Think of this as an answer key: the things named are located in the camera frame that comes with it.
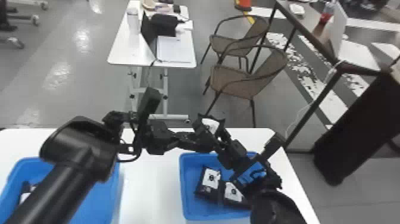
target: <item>metal chair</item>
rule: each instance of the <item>metal chair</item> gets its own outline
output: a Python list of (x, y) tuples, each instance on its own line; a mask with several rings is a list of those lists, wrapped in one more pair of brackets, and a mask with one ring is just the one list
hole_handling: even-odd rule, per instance
[(28, 20), (33, 25), (39, 25), (39, 16), (32, 14), (32, 15), (19, 15), (18, 9), (16, 7), (7, 7), (7, 17), (10, 20)]
[(47, 10), (49, 8), (49, 2), (46, 0), (7, 0), (7, 1), (16, 4), (40, 6), (42, 10)]
[[(222, 65), (224, 58), (229, 55), (229, 51), (248, 48), (272, 49), (271, 54), (259, 66), (254, 74), (249, 74), (243, 70)], [(218, 59), (218, 63), (211, 67), (210, 85), (211, 88), (215, 90), (215, 97), (205, 115), (208, 115), (221, 94), (228, 94), (248, 99), (250, 101), (253, 127), (256, 127), (255, 104), (253, 98), (275, 78), (287, 63), (288, 58), (286, 54), (282, 50), (269, 45), (253, 45), (245, 48), (233, 48), (227, 52), (223, 52), (221, 57)]]
[[(250, 27), (243, 38), (235, 39), (226, 36), (220, 36), (217, 34), (218, 29), (224, 22), (243, 17), (252, 17), (255, 19), (254, 24)], [(214, 50), (218, 56), (221, 55), (222, 52), (226, 51), (226, 49), (228, 48), (236, 48), (238, 50), (230, 51), (229, 56), (238, 58), (240, 69), (242, 68), (242, 58), (244, 58), (246, 61), (246, 71), (249, 72), (249, 60), (247, 58), (247, 55), (249, 54), (251, 49), (244, 47), (255, 45), (262, 37), (265, 36), (268, 28), (268, 21), (265, 18), (256, 15), (237, 15), (221, 20), (215, 28), (214, 34), (210, 35), (210, 43), (208, 44), (208, 47), (204, 52), (200, 64), (203, 64), (205, 56), (210, 50), (210, 47), (212, 47), (212, 50)]]
[(20, 49), (25, 47), (25, 44), (14, 36), (0, 36), (0, 43), (9, 43)]

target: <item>brown chair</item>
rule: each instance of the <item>brown chair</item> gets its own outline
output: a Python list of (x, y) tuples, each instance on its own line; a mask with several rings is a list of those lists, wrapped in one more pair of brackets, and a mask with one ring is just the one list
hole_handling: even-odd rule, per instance
[(210, 85), (211, 88), (215, 90), (215, 98), (205, 115), (208, 115), (221, 94), (228, 94), (248, 99), (250, 101), (253, 127), (256, 127), (253, 97), (261, 92), (261, 90), (264, 89), (264, 87), (266, 87), (283, 68), (285, 68), (288, 63), (288, 58), (282, 50), (269, 45), (253, 45), (246, 48), (270, 48), (271, 54), (259, 66), (254, 74), (249, 74), (243, 70), (222, 65), (225, 56), (229, 55), (229, 51), (244, 48), (230, 49), (227, 52), (223, 52), (218, 63), (211, 67)]
[[(255, 19), (254, 24), (250, 27), (243, 38), (235, 39), (217, 34), (218, 29), (224, 22), (243, 17), (252, 17)], [(210, 50), (210, 47), (212, 47), (212, 50), (214, 50), (218, 56), (220, 56), (222, 52), (226, 51), (228, 48), (235, 48), (235, 51), (229, 51), (229, 56), (238, 58), (240, 69), (242, 68), (242, 58), (244, 58), (246, 61), (246, 71), (249, 72), (249, 59), (247, 58), (247, 55), (251, 51), (251, 48), (247, 47), (255, 45), (262, 37), (264, 37), (269, 26), (270, 25), (265, 18), (256, 15), (237, 15), (220, 21), (215, 28), (214, 34), (210, 35), (210, 43), (204, 52), (200, 64), (203, 64), (204, 58), (207, 55), (208, 50)]]

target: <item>chair leg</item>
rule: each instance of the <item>chair leg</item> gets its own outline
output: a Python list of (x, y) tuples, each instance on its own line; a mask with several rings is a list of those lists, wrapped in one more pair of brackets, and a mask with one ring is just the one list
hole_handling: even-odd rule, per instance
[(205, 89), (203, 91), (203, 95), (207, 92), (208, 87), (210, 87), (210, 78), (211, 76), (209, 76), (207, 82), (205, 82)]
[(239, 60), (239, 69), (242, 69), (242, 59), (240, 57), (237, 58)]
[(206, 116), (208, 115), (208, 113), (210, 112), (210, 110), (213, 108), (215, 102), (217, 102), (217, 99), (220, 97), (220, 95), (221, 95), (221, 91), (218, 91), (218, 92), (215, 93), (215, 97), (214, 97), (214, 99), (213, 99), (213, 101), (212, 101), (210, 107), (208, 107), (207, 112), (205, 113)]
[(208, 44), (208, 47), (207, 47), (207, 49), (206, 49), (205, 52), (204, 52), (204, 55), (203, 55), (203, 58), (201, 59), (200, 64), (203, 64), (204, 58), (205, 58), (205, 56), (207, 55), (208, 50), (210, 50), (210, 47), (211, 47), (211, 43)]
[(255, 122), (255, 105), (254, 105), (254, 100), (250, 99), (250, 106), (252, 110), (252, 115), (253, 115), (253, 127), (256, 128), (256, 122)]
[(250, 73), (249, 72), (249, 59), (245, 56), (245, 59), (246, 59), (246, 71), (247, 71), (247, 73)]

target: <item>desk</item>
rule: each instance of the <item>desk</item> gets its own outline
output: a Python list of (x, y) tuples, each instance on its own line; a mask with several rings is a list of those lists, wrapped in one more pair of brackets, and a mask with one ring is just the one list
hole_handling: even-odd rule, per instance
[[(299, 3), (296, 4), (302, 5), (305, 10), (304, 17), (298, 17), (297, 15), (293, 14), (289, 8), (289, 5), (292, 2), (288, 2), (285, 0), (276, 0), (275, 6), (271, 13), (271, 17), (269, 22), (273, 22), (273, 18), (275, 15), (276, 10), (279, 10), (287, 20), (292, 23), (293, 29), (289, 35), (289, 39), (287, 40), (287, 44), (284, 50), (287, 49), (289, 43), (291, 42), (292, 38), (294, 37), (295, 32), (298, 30), (302, 33), (314, 46), (315, 48), (332, 64), (336, 64), (339, 60), (336, 58), (335, 54), (333, 53), (332, 48), (329, 45), (328, 38), (324, 35), (326, 32), (324, 31), (324, 26), (319, 24), (319, 20), (321, 14), (316, 11), (313, 7), (310, 6), (309, 3)], [(384, 76), (389, 74), (389, 66), (380, 65), (380, 71), (374, 71), (367, 68), (359, 67), (353, 64), (349, 64), (347, 62), (343, 62), (336, 67), (336, 72), (332, 76), (332, 78), (328, 81), (325, 88), (319, 94), (317, 99), (311, 104), (308, 111), (305, 113), (303, 118), (299, 121), (297, 126), (294, 128), (293, 132), (289, 135), (284, 145), (284, 148), (287, 148), (290, 143), (294, 140), (300, 130), (304, 127), (308, 119), (312, 116), (318, 106), (321, 104), (322, 100), (326, 97), (330, 90), (335, 86), (335, 84), (339, 81), (340, 77), (344, 73), (350, 74), (361, 74), (367, 76)]]
[[(127, 8), (139, 9), (139, 18), (143, 13), (143, 7), (139, 1), (129, 1)], [(181, 15), (189, 18), (189, 11), (186, 6), (180, 6)], [(154, 67), (164, 68), (164, 74), (162, 75), (163, 88), (158, 89), (163, 97), (162, 114), (154, 114), (151, 118), (155, 119), (169, 119), (169, 120), (186, 120), (188, 115), (168, 114), (168, 68), (183, 68), (192, 69), (196, 67), (196, 56), (193, 47), (192, 31), (179, 29), (177, 31), (177, 37), (181, 39), (187, 47), (186, 49), (190, 54), (190, 63), (166, 63), (166, 62), (155, 62)], [(143, 93), (145, 88), (140, 88), (140, 80), (142, 76), (142, 67), (148, 67), (154, 61), (154, 56), (144, 40), (141, 33), (132, 34), (129, 31), (129, 25), (127, 22), (127, 14), (124, 13), (120, 28), (118, 29), (117, 36), (115, 37), (114, 43), (108, 55), (107, 62), (113, 65), (127, 66), (129, 68), (128, 73), (128, 93), (132, 103), (132, 110), (137, 110), (138, 96), (139, 93)]]
[[(23, 157), (38, 156), (39, 149), (55, 129), (6, 129), (0, 131), (0, 188), (14, 164)], [(192, 129), (171, 129), (192, 131)], [(228, 129), (249, 151), (261, 152), (274, 132), (271, 129)], [(133, 133), (126, 129), (125, 141)], [(113, 223), (185, 224), (180, 198), (179, 156), (187, 151), (174, 149), (163, 156), (148, 155), (143, 151), (140, 159), (121, 164), (120, 176), (124, 180), (119, 213)], [(286, 153), (280, 148), (270, 159), (272, 168), (283, 180), (282, 192), (296, 202), (307, 224), (320, 224)]]

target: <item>chair backrest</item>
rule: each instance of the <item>chair backrest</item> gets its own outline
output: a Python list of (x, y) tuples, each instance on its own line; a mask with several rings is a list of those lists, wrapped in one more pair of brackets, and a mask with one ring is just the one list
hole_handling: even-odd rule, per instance
[(254, 80), (254, 91), (259, 93), (264, 89), (288, 63), (288, 58), (279, 50), (272, 50), (267, 59), (249, 77)]
[(255, 22), (247, 31), (246, 35), (243, 37), (244, 40), (237, 43), (241, 48), (246, 48), (257, 44), (258, 40), (260, 40), (267, 33), (267, 30), (269, 28), (269, 23), (262, 17), (254, 17), (254, 18)]

